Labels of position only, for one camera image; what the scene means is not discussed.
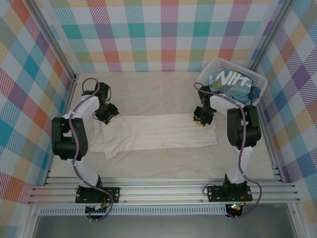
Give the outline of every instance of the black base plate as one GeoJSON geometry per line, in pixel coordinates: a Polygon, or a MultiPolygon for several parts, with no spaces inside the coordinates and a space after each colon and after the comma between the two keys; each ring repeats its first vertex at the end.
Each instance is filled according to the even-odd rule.
{"type": "MultiPolygon", "coordinates": [[[[103,190],[110,193],[113,198],[113,203],[119,202],[120,188],[119,187],[103,187],[103,190]]],[[[77,189],[75,203],[104,203],[105,194],[94,188],[90,187],[79,187],[77,189]]],[[[110,198],[106,196],[106,203],[110,203],[110,198]]]]}
{"type": "MultiPolygon", "coordinates": [[[[252,201],[252,194],[250,193],[250,195],[248,195],[248,192],[251,192],[249,186],[247,186],[244,195],[246,196],[245,201],[250,202],[252,201]]],[[[208,186],[207,194],[209,202],[244,202],[244,197],[241,193],[237,196],[234,196],[232,199],[228,199],[223,189],[223,186],[208,186]]]]}

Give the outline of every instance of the white towel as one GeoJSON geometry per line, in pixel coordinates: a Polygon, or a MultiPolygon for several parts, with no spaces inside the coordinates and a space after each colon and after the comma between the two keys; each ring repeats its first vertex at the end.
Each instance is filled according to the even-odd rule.
{"type": "Polygon", "coordinates": [[[202,147],[217,144],[215,124],[198,126],[192,114],[119,116],[109,125],[94,121],[91,152],[111,159],[120,151],[202,147]]]}

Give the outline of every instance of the perforated metal strip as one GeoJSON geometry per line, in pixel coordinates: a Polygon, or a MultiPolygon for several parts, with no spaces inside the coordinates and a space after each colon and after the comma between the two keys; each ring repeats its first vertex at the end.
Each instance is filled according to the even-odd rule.
{"type": "MultiPolygon", "coordinates": [[[[225,205],[187,206],[113,206],[110,215],[225,215],[225,205]]],[[[43,206],[39,216],[76,216],[85,214],[84,206],[43,206]]]]}

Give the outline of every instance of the plaid wallpaper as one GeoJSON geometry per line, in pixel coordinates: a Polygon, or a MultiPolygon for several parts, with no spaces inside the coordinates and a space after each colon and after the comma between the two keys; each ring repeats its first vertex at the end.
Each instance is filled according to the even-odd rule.
{"type": "Polygon", "coordinates": [[[47,22],[58,39],[61,25],[84,72],[201,71],[214,57],[243,63],[277,1],[50,0],[58,23],[47,22]]]}
{"type": "Polygon", "coordinates": [[[35,3],[37,4],[37,6],[39,7],[39,9],[40,9],[40,11],[41,11],[41,13],[42,13],[42,16],[45,18],[45,21],[46,21],[47,24],[50,26],[51,31],[52,31],[52,33],[54,34],[55,39],[56,39],[56,41],[57,41],[58,44],[59,44],[59,47],[60,47],[61,50],[64,52],[64,54],[65,54],[65,56],[66,56],[66,58],[67,58],[67,60],[68,60],[68,62],[69,62],[69,64],[70,64],[70,66],[71,66],[73,72],[75,72],[75,73],[80,73],[80,70],[75,67],[74,62],[73,62],[72,58],[71,58],[70,55],[69,55],[69,52],[67,52],[67,49],[66,49],[66,47],[65,47],[65,44],[64,44],[63,41],[61,40],[60,35],[58,34],[58,32],[57,32],[57,30],[56,30],[54,24],[52,23],[51,19],[48,17],[48,13],[47,13],[46,9],[44,8],[44,5],[43,5],[43,3],[42,3],[42,0],[34,0],[34,1],[35,1],[35,3]]]}
{"type": "Polygon", "coordinates": [[[267,38],[268,33],[270,32],[271,28],[273,27],[273,23],[274,23],[274,21],[276,20],[278,14],[280,13],[284,2],[285,2],[285,0],[279,0],[279,1],[278,1],[278,4],[276,5],[275,10],[274,10],[274,12],[273,12],[271,18],[270,18],[270,20],[268,21],[268,24],[267,24],[265,30],[264,30],[263,33],[262,33],[262,36],[261,36],[261,38],[260,38],[260,40],[259,40],[259,42],[258,42],[258,44],[257,44],[257,47],[256,47],[256,49],[255,49],[254,52],[253,52],[253,55],[252,55],[252,57],[251,57],[251,60],[250,60],[250,62],[249,62],[249,64],[248,64],[248,68],[251,68],[251,66],[252,66],[253,63],[254,63],[255,58],[258,56],[258,53],[259,53],[261,47],[263,46],[263,44],[264,44],[264,42],[265,42],[265,40],[266,40],[266,38],[267,38]]]}
{"type": "Polygon", "coordinates": [[[22,0],[0,0],[0,238],[17,237],[70,79],[22,0]]]}
{"type": "Polygon", "coordinates": [[[261,100],[288,182],[302,196],[307,230],[317,237],[317,1],[297,0],[262,62],[261,100]]]}

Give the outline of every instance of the plastic laundry basket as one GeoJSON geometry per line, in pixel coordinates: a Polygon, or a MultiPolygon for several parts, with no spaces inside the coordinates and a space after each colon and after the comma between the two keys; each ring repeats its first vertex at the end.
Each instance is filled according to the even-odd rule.
{"type": "MultiPolygon", "coordinates": [[[[267,78],[247,68],[244,68],[242,66],[239,66],[233,62],[227,61],[222,58],[214,58],[212,61],[210,61],[207,64],[207,66],[204,68],[204,70],[201,72],[201,74],[199,75],[197,82],[204,83],[206,78],[210,75],[211,71],[219,69],[219,68],[227,68],[230,70],[234,70],[252,79],[253,80],[252,86],[256,86],[260,88],[261,90],[260,98],[262,97],[267,86],[267,78]]],[[[252,101],[252,105],[255,106],[256,104],[258,104],[258,102],[260,101],[260,98],[255,98],[252,101]]]]}

